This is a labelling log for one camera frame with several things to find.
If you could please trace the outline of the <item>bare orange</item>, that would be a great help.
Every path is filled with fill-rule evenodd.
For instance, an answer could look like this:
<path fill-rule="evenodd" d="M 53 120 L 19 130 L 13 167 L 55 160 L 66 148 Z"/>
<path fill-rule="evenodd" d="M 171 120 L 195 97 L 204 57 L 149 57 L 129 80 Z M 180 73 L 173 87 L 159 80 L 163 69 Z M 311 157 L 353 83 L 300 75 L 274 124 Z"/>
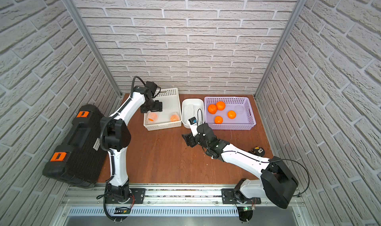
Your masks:
<path fill-rule="evenodd" d="M 224 121 L 224 119 L 221 116 L 216 116 L 215 119 L 214 119 L 214 123 L 215 124 L 222 124 L 223 121 Z"/>
<path fill-rule="evenodd" d="M 216 103 L 216 107 L 219 111 L 223 111 L 226 108 L 226 104 L 222 101 L 219 101 Z"/>
<path fill-rule="evenodd" d="M 236 112 L 234 112 L 234 111 L 229 111 L 228 113 L 227 113 L 227 117 L 229 118 L 229 119 L 235 119 L 236 118 L 236 116 L 237 116 L 237 114 L 236 114 Z"/>
<path fill-rule="evenodd" d="M 207 110 L 211 115 L 215 115 L 218 111 L 218 108 L 215 104 L 211 104 L 208 106 Z"/>

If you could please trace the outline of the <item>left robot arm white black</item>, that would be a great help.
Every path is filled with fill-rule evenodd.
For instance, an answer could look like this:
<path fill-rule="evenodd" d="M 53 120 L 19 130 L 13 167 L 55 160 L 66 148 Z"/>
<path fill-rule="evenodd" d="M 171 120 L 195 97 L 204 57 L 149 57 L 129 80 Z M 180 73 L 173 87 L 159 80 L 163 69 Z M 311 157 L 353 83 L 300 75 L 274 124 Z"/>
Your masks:
<path fill-rule="evenodd" d="M 140 109 L 141 113 L 161 112 L 162 102 L 155 100 L 157 84 L 151 81 L 142 82 L 143 86 L 132 88 L 129 97 L 109 117 L 103 117 L 100 122 L 100 147 L 109 154 L 111 176 L 106 180 L 106 192 L 119 197 L 120 201 L 127 201 L 130 196 L 129 178 L 126 168 L 126 152 L 132 136 L 128 124 Z"/>

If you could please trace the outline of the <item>white foam net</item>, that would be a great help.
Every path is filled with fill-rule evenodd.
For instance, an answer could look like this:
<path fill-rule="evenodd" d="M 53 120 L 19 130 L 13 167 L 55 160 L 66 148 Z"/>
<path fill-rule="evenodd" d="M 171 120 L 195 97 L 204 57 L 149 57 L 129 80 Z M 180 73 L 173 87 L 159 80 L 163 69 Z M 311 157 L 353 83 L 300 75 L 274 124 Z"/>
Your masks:
<path fill-rule="evenodd" d="M 195 117 L 195 107 L 194 105 L 185 105 L 184 107 L 184 119 L 188 121 L 190 118 Z"/>

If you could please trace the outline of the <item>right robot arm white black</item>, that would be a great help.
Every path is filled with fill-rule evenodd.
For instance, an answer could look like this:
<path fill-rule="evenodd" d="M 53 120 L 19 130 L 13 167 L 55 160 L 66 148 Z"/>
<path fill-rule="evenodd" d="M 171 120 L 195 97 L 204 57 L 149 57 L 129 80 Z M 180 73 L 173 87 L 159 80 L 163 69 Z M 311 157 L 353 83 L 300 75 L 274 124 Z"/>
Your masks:
<path fill-rule="evenodd" d="M 236 165 L 256 176 L 257 180 L 242 178 L 232 190 L 229 203 L 254 204 L 259 198 L 267 198 L 275 206 L 286 209 L 298 187 L 298 181 L 278 157 L 259 157 L 232 143 L 217 138 L 207 123 L 190 126 L 191 133 L 182 138 L 189 147 L 199 145 L 212 159 Z"/>

